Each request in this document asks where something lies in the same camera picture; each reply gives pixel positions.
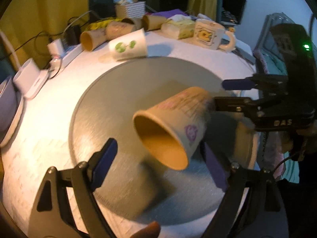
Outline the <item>fingertip at bottom edge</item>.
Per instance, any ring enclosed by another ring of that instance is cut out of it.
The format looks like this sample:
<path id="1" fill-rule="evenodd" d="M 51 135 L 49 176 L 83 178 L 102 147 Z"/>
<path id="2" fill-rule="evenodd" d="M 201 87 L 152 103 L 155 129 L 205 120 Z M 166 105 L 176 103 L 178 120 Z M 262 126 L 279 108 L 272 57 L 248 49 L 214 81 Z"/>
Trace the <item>fingertip at bottom edge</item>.
<path id="1" fill-rule="evenodd" d="M 161 226 L 157 221 L 151 222 L 145 228 L 139 230 L 131 236 L 131 238 L 158 238 Z"/>

